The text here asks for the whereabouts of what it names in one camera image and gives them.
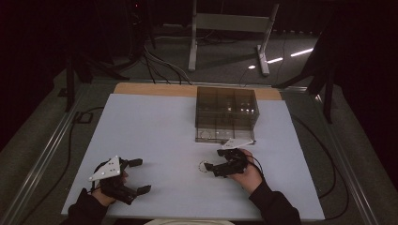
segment metal rail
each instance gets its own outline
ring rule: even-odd
[[[366,225],[378,225],[379,223],[377,221],[375,213],[366,198],[366,195],[357,176],[354,173],[354,170],[351,167],[351,164],[345,154],[344,148],[341,146],[333,127],[326,121],[324,117],[322,111],[323,103],[321,97],[311,97],[311,99],[313,100],[314,107],[316,108],[318,115],[321,117],[320,119],[323,123],[325,131],[327,132],[329,140],[331,141],[333,149],[335,150],[332,154],[335,155],[337,159],[336,161],[342,167],[341,173],[344,176],[348,188],[351,190],[351,195],[357,204],[363,221]]]
[[[50,163],[56,149],[64,137],[65,132],[67,131],[70,122],[73,119],[73,115],[76,112],[77,105],[79,101],[82,99],[84,94],[87,92],[88,84],[81,84],[79,91],[76,93],[76,101],[75,104],[71,107],[69,112],[66,112],[62,117],[61,121],[57,125],[53,136],[47,142],[46,147],[41,152],[38,160],[35,165],[30,170],[29,174],[26,176],[23,181],[22,186],[20,187],[17,195],[11,202],[11,205],[8,207],[8,210],[3,215],[0,220],[0,224],[2,225],[12,225],[18,224],[21,215],[23,213],[24,208],[26,207],[30,197],[32,196],[35,188],[38,185],[38,182],[41,179],[41,176],[44,174],[48,164]]]

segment black sleeve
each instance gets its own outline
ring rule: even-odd
[[[267,225],[296,225],[301,224],[299,211],[279,191],[272,191],[263,181],[252,193],[249,199],[261,212]]]
[[[107,211],[108,207],[100,204],[83,188],[77,202],[69,207],[68,218],[61,225],[100,225]]]

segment wire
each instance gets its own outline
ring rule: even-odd
[[[150,76],[152,77],[152,80],[153,80],[154,83],[155,83],[155,79],[153,78],[152,73],[151,73],[151,71],[150,71],[151,68],[152,68],[153,72],[154,72],[156,75],[158,75],[158,76],[160,76],[161,78],[163,78],[168,84],[171,84],[171,83],[169,82],[169,80],[168,80],[166,77],[162,76],[162,75],[158,72],[158,70],[148,61],[148,58],[146,57],[145,54],[143,55],[143,57],[144,57],[145,60],[146,60],[146,65],[147,65],[147,67],[148,67]]]
[[[100,188],[100,186],[98,186],[98,187],[92,187],[89,191],[87,191],[87,194],[93,193],[96,189],[99,189],[99,188]]]
[[[253,156],[248,156],[248,155],[246,155],[246,157],[252,158],[257,162],[258,166],[248,160],[248,163],[253,165],[255,167],[255,169],[257,169],[257,171],[260,173],[261,178],[263,178],[263,180],[266,180],[266,177],[264,176],[264,172],[263,172],[263,167],[261,166],[261,163],[257,160],[257,158],[255,158]]]
[[[155,78],[153,77],[152,72],[151,72],[150,67],[149,67],[148,59],[147,59],[145,56],[144,56],[144,59],[146,60],[146,67],[148,68],[150,78],[152,79],[152,82],[153,82],[154,84],[156,84]]]
[[[294,114],[291,114],[291,116],[292,116],[292,118],[293,118],[295,121],[299,122],[302,126],[304,126],[304,127],[313,135],[313,137],[316,139],[316,141],[317,141],[317,142],[320,144],[320,146],[322,147],[322,150],[324,150],[324,152],[325,152],[326,155],[328,156],[329,161],[330,161],[330,163],[331,163],[331,166],[332,166],[332,168],[333,168],[333,184],[332,184],[331,188],[330,188],[326,193],[322,194],[322,195],[319,196],[318,198],[321,199],[321,198],[327,196],[328,194],[330,194],[330,193],[334,190],[335,185],[336,185],[336,172],[339,174],[340,178],[341,178],[342,181],[343,181],[344,188],[345,188],[345,194],[346,194],[346,195],[345,195],[345,206],[344,206],[344,209],[343,209],[343,211],[342,211],[341,213],[339,213],[338,215],[336,215],[336,216],[334,216],[334,217],[325,218],[325,220],[332,220],[332,219],[335,219],[335,218],[339,218],[340,216],[342,216],[342,215],[347,211],[348,205],[349,205],[349,191],[348,191],[348,186],[347,186],[347,184],[346,184],[346,181],[344,180],[344,178],[343,178],[343,176],[342,176],[340,170],[337,168],[336,164],[334,163],[333,158],[332,158],[332,156],[331,156],[331,154],[330,154],[330,152],[329,152],[329,149],[319,140],[319,138],[314,134],[314,132],[313,132],[306,124],[304,124],[304,122],[302,122],[302,120],[300,120],[300,119],[299,119],[297,116],[295,116]]]
[[[248,67],[248,68],[246,68],[246,70],[243,72],[243,74],[242,74],[242,76],[240,77],[240,79],[239,79],[239,87],[246,87],[248,84],[247,83],[245,83],[245,85],[244,86],[242,86],[241,85],[241,82],[242,82],[242,80],[243,80],[243,77],[245,76],[245,74],[249,71],[249,70],[252,70],[253,69],[253,67]]]
[[[40,201],[38,201],[38,203],[29,211],[29,213],[23,218],[23,220],[21,221],[21,225],[24,224],[26,222],[26,220],[32,216],[33,213],[35,213],[35,211],[38,209],[38,207],[49,197],[49,195],[54,191],[54,189],[56,188],[56,186],[58,186],[58,184],[61,182],[62,178],[64,178],[65,173],[67,173],[69,164],[70,164],[70,159],[71,159],[71,140],[72,140],[72,131],[74,129],[74,126],[76,125],[76,122],[81,120],[82,117],[87,114],[90,113],[92,111],[95,110],[101,110],[103,109],[103,107],[96,107],[93,109],[90,109],[86,112],[81,112],[79,114],[79,112],[76,112],[71,123],[71,127],[70,127],[70,131],[69,131],[69,138],[68,138],[68,159],[67,159],[67,164],[65,165],[64,171],[61,173],[61,175],[59,176],[58,180],[55,182],[55,184],[53,184],[53,186],[50,188],[50,190],[40,199]]]
[[[182,76],[182,78],[184,78],[184,80],[186,80],[186,82],[189,83],[190,85],[193,85],[193,82],[190,80],[190,78],[188,77],[187,73],[185,73],[185,71],[182,68],[177,67],[177,66],[175,66],[175,65],[173,65],[171,63],[165,62],[164,60],[160,59],[158,56],[155,56],[153,53],[151,53],[146,47],[144,47],[144,49],[149,54],[149,56],[151,56],[152,59],[154,59],[155,61],[158,61],[158,62],[168,66],[169,68],[171,68],[174,71],[176,71],[174,68],[180,70],[184,74],[184,76]]]
[[[160,65],[162,65],[162,66],[166,66],[166,67],[171,68],[171,70],[173,70],[173,71],[176,73],[176,75],[178,76],[179,84],[182,84],[181,74],[179,74],[173,67],[170,67],[170,66],[168,66],[168,65],[164,65],[164,64],[160,63],[159,61],[153,60],[152,58],[147,58],[147,59],[150,60],[151,62],[154,62],[154,63],[160,64]],[[167,81],[167,83],[170,84],[170,82],[169,82],[165,77],[161,76],[161,74],[156,70],[156,68],[155,68],[153,65],[152,65],[151,67],[152,67],[152,68],[154,69],[154,71],[158,74],[158,76],[162,77],[164,80]]]
[[[275,76],[276,76],[275,85],[278,83],[278,80],[279,80],[279,71],[281,70],[281,67],[282,67],[282,65],[283,65],[283,63],[284,63],[284,60],[285,60],[285,57],[284,57],[284,55],[285,55],[284,45],[286,44],[286,39],[287,39],[287,34],[284,35],[284,39],[283,39],[283,45],[282,45],[282,56],[283,56],[283,60],[282,60],[282,62],[279,64],[278,70],[276,71],[276,75],[275,75]]]

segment hand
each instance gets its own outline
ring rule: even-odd
[[[240,149],[245,155],[246,158],[251,162],[254,163],[253,154],[246,149]],[[236,173],[229,175],[230,178],[234,179],[249,193],[252,194],[257,187],[263,182],[261,178],[261,174],[257,169],[249,163],[246,167],[244,173]]]
[[[126,177],[128,177],[129,175],[126,172],[123,172],[122,174],[122,181],[123,183],[126,183]],[[105,207],[108,207],[109,205],[113,204],[116,202],[116,199],[109,197],[105,194],[102,194],[101,190],[100,190],[100,183],[97,184],[97,188],[91,193],[91,195],[96,198],[100,204],[102,204]]]

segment transparent box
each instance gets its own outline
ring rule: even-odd
[[[225,143],[229,139],[254,140],[258,119],[253,90],[198,87],[195,127],[198,143]]]

